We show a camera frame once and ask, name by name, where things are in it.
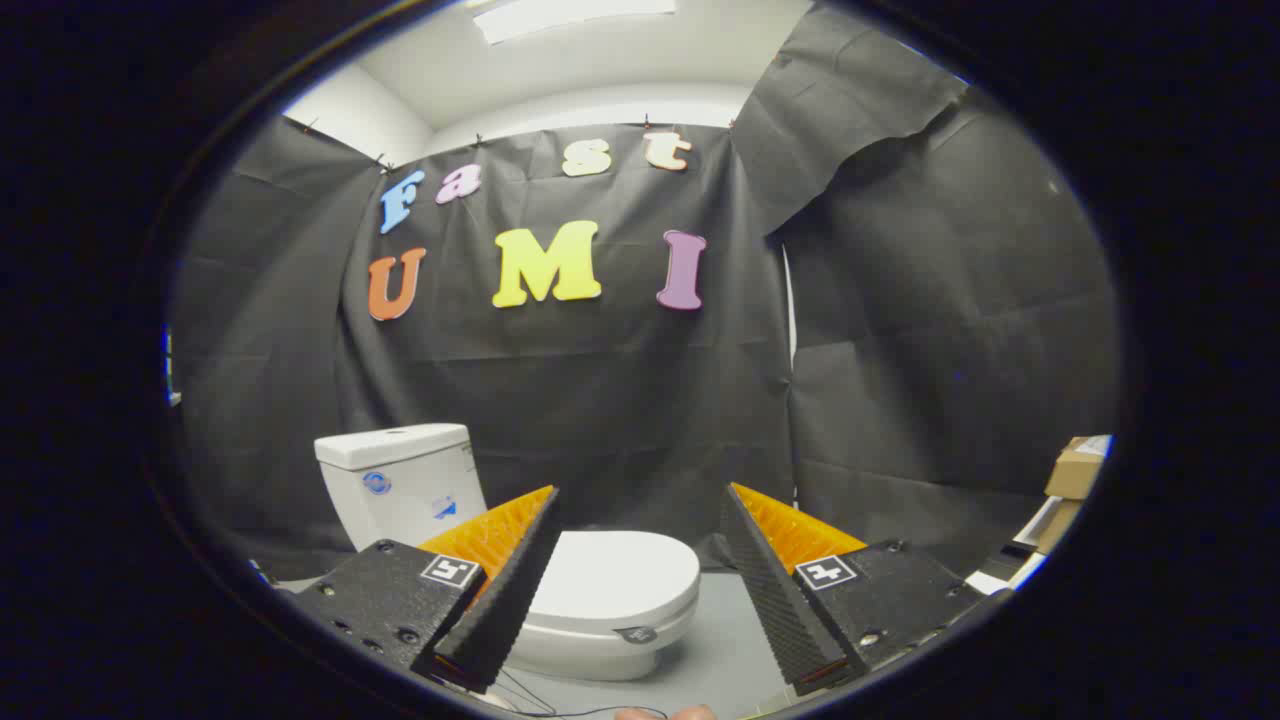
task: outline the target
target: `toilet tank lid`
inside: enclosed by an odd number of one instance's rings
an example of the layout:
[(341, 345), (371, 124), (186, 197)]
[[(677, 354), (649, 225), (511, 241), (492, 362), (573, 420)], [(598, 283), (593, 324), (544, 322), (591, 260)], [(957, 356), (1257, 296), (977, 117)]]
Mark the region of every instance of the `toilet tank lid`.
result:
[(316, 460), (342, 470), (364, 470), (468, 442), (466, 425), (429, 423), (317, 438)]

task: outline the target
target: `toilet seat lid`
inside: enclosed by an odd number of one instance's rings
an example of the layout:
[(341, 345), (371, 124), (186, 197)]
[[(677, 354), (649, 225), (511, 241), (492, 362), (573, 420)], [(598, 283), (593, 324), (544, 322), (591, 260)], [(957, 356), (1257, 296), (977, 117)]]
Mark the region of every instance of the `toilet seat lid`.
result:
[(563, 532), (525, 624), (580, 633), (658, 625), (696, 597), (698, 574), (694, 551), (667, 536)]

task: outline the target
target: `toilet tank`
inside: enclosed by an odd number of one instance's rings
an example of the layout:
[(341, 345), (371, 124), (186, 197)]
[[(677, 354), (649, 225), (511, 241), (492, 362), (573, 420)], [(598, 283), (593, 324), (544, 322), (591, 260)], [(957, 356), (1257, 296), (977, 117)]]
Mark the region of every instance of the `toilet tank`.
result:
[(324, 437), (315, 451), (356, 551), (383, 538), (417, 546), (486, 510), (465, 425)]

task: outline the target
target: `ceiling light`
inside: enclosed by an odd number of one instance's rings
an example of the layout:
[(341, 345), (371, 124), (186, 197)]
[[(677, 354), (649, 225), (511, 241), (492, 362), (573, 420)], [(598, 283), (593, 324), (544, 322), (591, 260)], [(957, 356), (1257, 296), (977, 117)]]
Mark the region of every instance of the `ceiling light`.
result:
[(489, 45), (549, 27), (614, 18), (676, 12), (676, 0), (516, 0), (480, 13), (474, 19)]

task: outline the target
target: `white wall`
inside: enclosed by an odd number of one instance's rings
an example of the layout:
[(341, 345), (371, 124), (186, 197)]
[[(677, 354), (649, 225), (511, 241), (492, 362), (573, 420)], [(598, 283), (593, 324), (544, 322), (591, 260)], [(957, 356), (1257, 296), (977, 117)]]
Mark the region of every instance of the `white wall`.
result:
[(728, 127), (746, 102), (750, 87), (717, 83), (648, 83), (599, 87), (539, 97), (470, 117), (436, 131), (420, 155), (434, 155), (475, 142), (476, 133), (498, 138), (539, 129), (641, 123)]
[(321, 81), (284, 114), (396, 167), (421, 158), (431, 138), (426, 120), (357, 64)]

